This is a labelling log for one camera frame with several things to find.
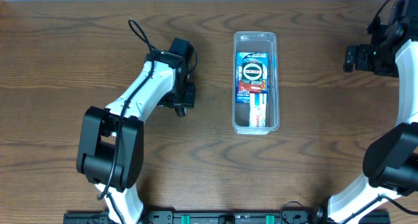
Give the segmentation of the dark bottle with white cap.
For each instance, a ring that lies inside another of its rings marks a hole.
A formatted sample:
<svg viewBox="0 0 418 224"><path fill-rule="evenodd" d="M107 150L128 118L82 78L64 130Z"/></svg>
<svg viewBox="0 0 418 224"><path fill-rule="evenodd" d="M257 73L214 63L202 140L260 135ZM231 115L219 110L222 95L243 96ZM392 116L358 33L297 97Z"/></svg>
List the dark bottle with white cap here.
<svg viewBox="0 0 418 224"><path fill-rule="evenodd" d="M184 106L175 106L174 110L179 118L183 118L187 115L188 108Z"/></svg>

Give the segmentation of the red medicine box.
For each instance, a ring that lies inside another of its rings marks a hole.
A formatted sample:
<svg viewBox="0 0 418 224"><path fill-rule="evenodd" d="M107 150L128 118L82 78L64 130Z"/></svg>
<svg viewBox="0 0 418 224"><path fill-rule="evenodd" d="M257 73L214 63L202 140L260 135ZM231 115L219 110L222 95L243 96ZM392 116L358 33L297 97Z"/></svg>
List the red medicine box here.
<svg viewBox="0 0 418 224"><path fill-rule="evenodd" d="M240 80L238 82L238 90L248 93L263 93L267 90L266 81L247 81Z"/></svg>

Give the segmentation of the blue Kool Fever box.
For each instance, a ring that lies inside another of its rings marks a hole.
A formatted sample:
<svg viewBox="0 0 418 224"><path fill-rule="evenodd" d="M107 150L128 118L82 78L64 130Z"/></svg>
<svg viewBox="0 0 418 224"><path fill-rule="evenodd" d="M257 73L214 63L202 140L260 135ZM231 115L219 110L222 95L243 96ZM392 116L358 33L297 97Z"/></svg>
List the blue Kool Fever box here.
<svg viewBox="0 0 418 224"><path fill-rule="evenodd" d="M237 103L249 103L250 93L238 90L238 82L242 80L242 65L244 63L260 63L263 65L263 80L266 81L267 90L263 93L268 93L268 53L267 52L237 52L236 53L236 102Z"/></svg>

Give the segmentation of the dark green round-label box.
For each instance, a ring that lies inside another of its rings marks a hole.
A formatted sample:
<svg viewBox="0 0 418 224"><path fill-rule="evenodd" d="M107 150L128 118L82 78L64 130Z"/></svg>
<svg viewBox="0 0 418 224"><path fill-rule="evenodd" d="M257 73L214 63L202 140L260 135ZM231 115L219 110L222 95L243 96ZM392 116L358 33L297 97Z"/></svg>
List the dark green round-label box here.
<svg viewBox="0 0 418 224"><path fill-rule="evenodd" d="M259 82L263 79L263 65L260 63L244 63L242 65L242 80Z"/></svg>

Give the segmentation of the white Panadol box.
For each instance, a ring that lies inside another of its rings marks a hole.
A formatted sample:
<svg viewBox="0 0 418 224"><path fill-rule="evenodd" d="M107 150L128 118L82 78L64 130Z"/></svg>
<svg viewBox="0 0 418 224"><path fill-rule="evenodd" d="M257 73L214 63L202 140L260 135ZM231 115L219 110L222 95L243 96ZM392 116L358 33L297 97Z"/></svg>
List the white Panadol box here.
<svg viewBox="0 0 418 224"><path fill-rule="evenodd" d="M266 93L250 93L249 95L249 126L265 127L266 125Z"/></svg>

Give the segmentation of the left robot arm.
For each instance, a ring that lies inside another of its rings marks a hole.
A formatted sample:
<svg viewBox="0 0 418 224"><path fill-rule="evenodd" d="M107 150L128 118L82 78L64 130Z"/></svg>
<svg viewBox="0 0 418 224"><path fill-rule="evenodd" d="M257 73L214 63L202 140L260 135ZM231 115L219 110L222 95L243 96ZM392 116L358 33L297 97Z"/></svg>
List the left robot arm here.
<svg viewBox="0 0 418 224"><path fill-rule="evenodd" d="M152 48L142 72L105 108L91 106L83 117L76 169L100 191L108 212L86 223L140 223L144 205L136 182L144 161L144 124L157 106L182 118L195 105L196 87L188 78L197 60L192 44L175 38L168 50Z"/></svg>

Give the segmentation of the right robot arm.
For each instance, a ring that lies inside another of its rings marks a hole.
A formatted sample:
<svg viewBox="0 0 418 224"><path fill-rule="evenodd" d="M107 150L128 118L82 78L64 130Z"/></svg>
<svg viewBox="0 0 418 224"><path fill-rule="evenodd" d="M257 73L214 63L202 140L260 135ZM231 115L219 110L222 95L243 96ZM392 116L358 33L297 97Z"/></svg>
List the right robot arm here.
<svg viewBox="0 0 418 224"><path fill-rule="evenodd" d="M384 24L378 15L366 28L370 44L347 47L345 72L367 71L399 80L399 103L393 129L366 150L362 173L342 192L327 198L313 223L389 223L374 210L417 191L417 0L399 0Z"/></svg>

